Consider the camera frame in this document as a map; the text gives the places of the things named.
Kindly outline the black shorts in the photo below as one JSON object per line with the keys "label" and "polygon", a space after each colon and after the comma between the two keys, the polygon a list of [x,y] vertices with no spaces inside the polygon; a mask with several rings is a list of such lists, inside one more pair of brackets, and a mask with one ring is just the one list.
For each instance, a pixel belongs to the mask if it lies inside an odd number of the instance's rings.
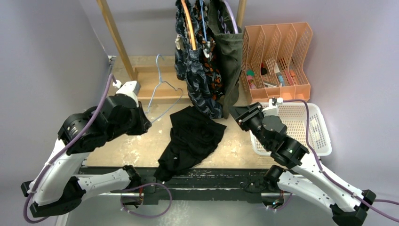
{"label": "black shorts", "polygon": [[212,154],[222,141],[226,126],[189,106],[170,115],[170,142],[158,159],[154,176],[161,182],[183,174]]}

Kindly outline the light blue wire hanger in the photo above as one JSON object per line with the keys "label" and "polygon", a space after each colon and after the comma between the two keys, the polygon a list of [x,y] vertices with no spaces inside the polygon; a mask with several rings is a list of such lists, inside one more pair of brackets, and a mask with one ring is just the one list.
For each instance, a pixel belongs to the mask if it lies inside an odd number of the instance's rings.
{"label": "light blue wire hanger", "polygon": [[166,96],[156,96],[156,94],[158,94],[159,90],[160,91],[164,91],[165,89],[169,88],[169,91],[174,91],[175,93],[179,92],[180,94],[178,95],[177,99],[162,113],[160,113],[157,117],[151,119],[151,123],[155,123],[158,120],[160,120],[165,114],[167,114],[176,104],[178,104],[178,102],[183,98],[184,95],[184,90],[182,88],[178,88],[174,85],[172,85],[169,81],[163,79],[162,77],[162,71],[160,68],[160,59],[164,60],[164,57],[162,54],[157,54],[156,59],[155,59],[155,63],[156,63],[156,69],[157,69],[157,73],[158,73],[158,84],[155,86],[155,88],[153,89],[153,92],[151,94],[150,97],[150,101],[147,105],[147,110],[146,110],[146,114],[149,114],[151,112],[151,107],[152,104],[155,100],[155,98],[157,98],[157,100],[166,100]]}

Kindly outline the white plastic basket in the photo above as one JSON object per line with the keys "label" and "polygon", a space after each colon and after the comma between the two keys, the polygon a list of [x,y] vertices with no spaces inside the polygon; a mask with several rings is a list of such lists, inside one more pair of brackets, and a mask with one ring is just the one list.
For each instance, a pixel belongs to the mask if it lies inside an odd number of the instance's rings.
{"label": "white plastic basket", "polygon": [[319,157],[331,154],[331,139],[317,105],[309,103],[306,111],[302,102],[283,103],[279,106],[278,116],[287,126],[287,135],[304,146],[310,144]]}

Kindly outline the dark shark print shorts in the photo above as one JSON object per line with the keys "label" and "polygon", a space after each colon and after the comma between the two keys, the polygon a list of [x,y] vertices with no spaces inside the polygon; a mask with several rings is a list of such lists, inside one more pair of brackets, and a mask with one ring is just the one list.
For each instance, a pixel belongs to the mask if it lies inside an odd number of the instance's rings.
{"label": "dark shark print shorts", "polygon": [[191,3],[187,0],[185,1],[190,13],[197,49],[192,50],[183,6],[180,0],[177,0],[176,33],[179,39],[178,43],[180,44],[180,47],[175,50],[175,70],[177,72],[177,78],[186,82],[189,99],[199,112],[211,119],[222,118],[223,107],[217,100],[211,98],[207,77],[204,72],[203,64],[200,62],[203,50],[196,38],[196,34],[199,31],[199,24],[194,18]]}

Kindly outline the orange hanger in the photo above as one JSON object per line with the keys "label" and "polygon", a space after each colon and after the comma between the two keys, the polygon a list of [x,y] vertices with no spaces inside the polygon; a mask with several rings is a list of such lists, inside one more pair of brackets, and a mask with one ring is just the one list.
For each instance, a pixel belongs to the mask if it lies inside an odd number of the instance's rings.
{"label": "orange hanger", "polygon": [[195,35],[193,32],[193,26],[192,26],[190,13],[189,13],[188,7],[186,5],[186,1],[180,0],[180,2],[183,6],[183,10],[184,10],[184,14],[185,14],[185,20],[186,20],[186,24],[187,24],[187,30],[188,30],[188,34],[189,34],[188,36],[190,39],[190,44],[192,46],[192,50],[196,50],[197,46],[196,46],[196,42],[195,42]]}

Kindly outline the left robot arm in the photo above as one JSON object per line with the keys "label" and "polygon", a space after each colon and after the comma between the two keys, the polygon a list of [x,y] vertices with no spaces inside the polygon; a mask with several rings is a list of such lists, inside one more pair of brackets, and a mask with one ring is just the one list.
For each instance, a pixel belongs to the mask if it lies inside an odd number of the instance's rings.
{"label": "left robot arm", "polygon": [[125,189],[136,192],[141,177],[132,165],[91,178],[80,178],[75,172],[95,149],[121,135],[142,135],[150,127],[135,94],[104,97],[98,106],[70,115],[61,126],[53,152],[39,175],[21,185],[27,198],[25,220],[35,224],[66,214],[102,193]]}

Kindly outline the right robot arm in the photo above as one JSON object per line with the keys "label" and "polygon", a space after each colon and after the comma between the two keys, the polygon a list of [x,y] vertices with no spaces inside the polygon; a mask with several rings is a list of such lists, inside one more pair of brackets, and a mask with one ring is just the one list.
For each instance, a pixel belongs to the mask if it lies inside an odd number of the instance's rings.
{"label": "right robot arm", "polygon": [[230,114],[243,131],[250,131],[277,163],[264,177],[265,188],[295,194],[328,212],[339,226],[361,226],[376,199],[371,190],[360,190],[325,168],[318,156],[287,133],[278,116],[281,101],[263,108],[257,102],[231,106]]}

